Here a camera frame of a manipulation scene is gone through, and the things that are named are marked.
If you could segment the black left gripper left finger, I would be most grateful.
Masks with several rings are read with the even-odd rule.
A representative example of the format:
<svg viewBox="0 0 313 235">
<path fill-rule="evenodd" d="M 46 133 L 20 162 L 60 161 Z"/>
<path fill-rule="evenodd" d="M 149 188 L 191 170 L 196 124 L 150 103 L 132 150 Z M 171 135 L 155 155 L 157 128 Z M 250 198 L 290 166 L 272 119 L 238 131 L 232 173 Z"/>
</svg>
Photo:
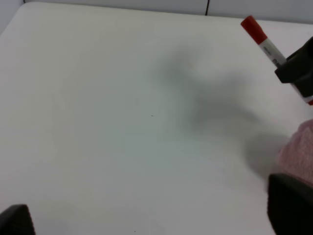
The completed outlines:
<svg viewBox="0 0 313 235">
<path fill-rule="evenodd" d="M 27 205 L 12 205 L 0 213 L 0 235 L 35 234 L 35 228 Z"/>
</svg>

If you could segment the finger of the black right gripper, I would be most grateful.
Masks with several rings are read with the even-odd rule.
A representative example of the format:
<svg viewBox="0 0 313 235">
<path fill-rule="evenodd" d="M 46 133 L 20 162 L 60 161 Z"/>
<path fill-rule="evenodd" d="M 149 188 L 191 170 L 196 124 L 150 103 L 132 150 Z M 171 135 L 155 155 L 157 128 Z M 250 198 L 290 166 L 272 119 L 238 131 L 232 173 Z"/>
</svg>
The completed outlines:
<svg viewBox="0 0 313 235">
<path fill-rule="evenodd" d="M 275 70 L 281 83 L 294 85 L 303 97 L 313 95 L 313 38 Z"/>
</svg>

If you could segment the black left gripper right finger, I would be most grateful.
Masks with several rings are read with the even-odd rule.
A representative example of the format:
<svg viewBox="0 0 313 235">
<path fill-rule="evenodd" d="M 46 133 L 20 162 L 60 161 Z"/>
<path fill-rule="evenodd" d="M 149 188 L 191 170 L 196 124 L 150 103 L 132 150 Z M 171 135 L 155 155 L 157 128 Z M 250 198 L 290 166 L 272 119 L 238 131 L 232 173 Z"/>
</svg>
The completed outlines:
<svg viewBox="0 0 313 235">
<path fill-rule="evenodd" d="M 277 235 L 311 235 L 313 188 L 287 174 L 271 174 L 267 214 Z"/>
</svg>

